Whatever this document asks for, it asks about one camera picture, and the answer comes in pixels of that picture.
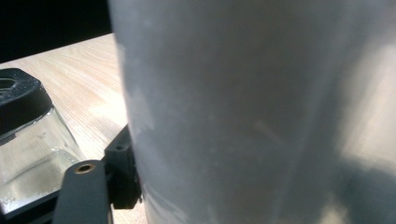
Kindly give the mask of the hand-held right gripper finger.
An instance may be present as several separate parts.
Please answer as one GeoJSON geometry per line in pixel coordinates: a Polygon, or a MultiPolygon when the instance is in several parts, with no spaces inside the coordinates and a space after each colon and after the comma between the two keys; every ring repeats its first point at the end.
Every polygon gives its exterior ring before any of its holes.
{"type": "Polygon", "coordinates": [[[125,126],[105,149],[109,200],[115,209],[133,209],[141,200],[132,138],[125,126]]]}

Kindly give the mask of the glass jar with black lid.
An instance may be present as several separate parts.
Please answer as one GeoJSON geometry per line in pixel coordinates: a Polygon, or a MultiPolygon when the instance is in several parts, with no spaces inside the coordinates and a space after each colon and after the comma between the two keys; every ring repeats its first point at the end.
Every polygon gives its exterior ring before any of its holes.
{"type": "Polygon", "coordinates": [[[0,209],[7,214],[58,190],[83,159],[41,81],[0,69],[0,209]]]}

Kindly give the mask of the red and white sugar bag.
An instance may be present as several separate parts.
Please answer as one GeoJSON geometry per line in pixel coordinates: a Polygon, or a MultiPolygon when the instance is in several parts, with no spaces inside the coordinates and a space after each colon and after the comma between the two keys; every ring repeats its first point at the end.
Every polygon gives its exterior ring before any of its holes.
{"type": "Polygon", "coordinates": [[[396,0],[109,0],[148,224],[396,224],[396,0]]]}

